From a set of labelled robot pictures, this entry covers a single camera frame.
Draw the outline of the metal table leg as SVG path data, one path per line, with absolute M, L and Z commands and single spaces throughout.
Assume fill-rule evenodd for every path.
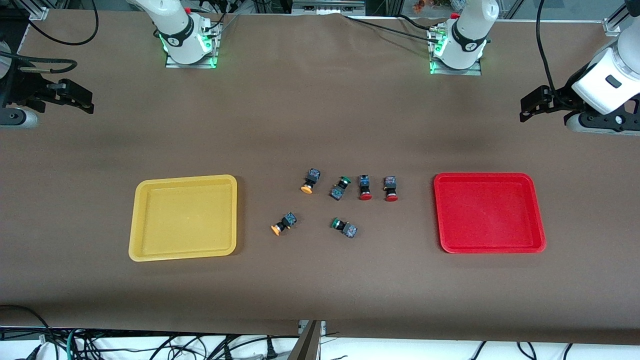
M 307 320 L 302 324 L 302 333 L 286 360 L 318 360 L 320 340 L 326 333 L 322 320 Z

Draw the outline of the grey metal box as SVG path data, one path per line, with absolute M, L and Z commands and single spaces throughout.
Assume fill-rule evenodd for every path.
M 365 0 L 291 0 L 293 15 L 366 16 Z

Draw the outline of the yellow push button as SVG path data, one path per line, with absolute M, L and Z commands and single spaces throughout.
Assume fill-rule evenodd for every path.
M 270 228 L 275 235 L 279 236 L 284 230 L 292 228 L 295 223 L 297 223 L 297 217 L 292 212 L 288 212 L 288 214 L 285 214 L 279 222 L 273 224 Z
M 312 194 L 313 188 L 318 180 L 320 180 L 321 175 L 322 173 L 318 169 L 311 168 L 305 176 L 304 184 L 301 186 L 301 191 L 305 194 Z

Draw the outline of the green push button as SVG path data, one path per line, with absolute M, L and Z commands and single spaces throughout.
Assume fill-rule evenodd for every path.
M 358 231 L 358 228 L 355 227 L 353 224 L 347 221 L 342 221 L 342 219 L 339 219 L 339 218 L 333 219 L 331 223 L 331 227 L 334 230 L 337 230 L 341 234 L 345 235 L 345 237 L 347 237 L 348 239 L 353 239 Z
M 346 192 L 346 189 L 349 187 L 350 184 L 351 184 L 351 180 L 349 177 L 345 177 L 345 176 L 340 177 L 338 182 L 336 182 L 331 188 L 329 192 L 329 196 L 336 201 L 340 201 L 343 198 Z

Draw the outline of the red plastic tray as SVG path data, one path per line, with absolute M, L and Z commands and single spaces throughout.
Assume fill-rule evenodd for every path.
M 453 255 L 525 255 L 547 240 L 525 173 L 444 172 L 433 180 L 439 244 Z

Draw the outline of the brown table cover sheet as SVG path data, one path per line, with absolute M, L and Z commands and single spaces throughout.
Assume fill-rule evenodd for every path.
M 481 76 L 439 76 L 416 39 L 338 14 L 242 15 L 208 70 L 165 68 L 145 13 L 99 18 L 86 45 L 23 40 L 78 61 L 67 77 L 94 114 L 49 104 L 38 127 L 0 129 L 0 305 L 66 328 L 294 334 L 319 319 L 341 337 L 640 344 L 640 136 L 576 133 L 561 111 L 519 121 L 546 82 L 534 23 L 496 23 Z M 532 178 L 544 251 L 441 248 L 434 178 L 476 172 Z M 238 183 L 235 251 L 131 260 L 137 186 L 215 174 Z

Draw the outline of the yellow plastic tray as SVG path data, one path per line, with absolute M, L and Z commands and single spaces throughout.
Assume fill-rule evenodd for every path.
M 237 223 L 232 175 L 144 180 L 135 189 L 128 255 L 135 262 L 228 256 Z

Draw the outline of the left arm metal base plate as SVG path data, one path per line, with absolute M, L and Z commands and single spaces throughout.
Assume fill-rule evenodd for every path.
M 483 55 L 482 50 L 478 53 L 474 63 L 465 69 L 457 69 L 448 66 L 444 63 L 444 60 L 438 57 L 442 53 L 443 49 L 448 43 L 446 36 L 446 28 L 444 23 L 430 26 L 426 31 L 427 38 L 429 40 L 435 40 L 434 43 L 429 44 L 429 66 L 430 73 L 432 75 L 460 75 L 460 76 L 480 76 L 482 75 L 482 65 L 480 58 Z

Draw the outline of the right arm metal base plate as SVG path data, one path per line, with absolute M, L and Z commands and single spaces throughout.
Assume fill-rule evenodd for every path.
M 166 53 L 166 68 L 175 69 L 215 69 L 218 64 L 218 55 L 221 41 L 221 25 L 212 25 L 205 19 L 205 26 L 186 39 L 182 47 L 177 50 L 170 49 L 163 42 L 163 50 Z

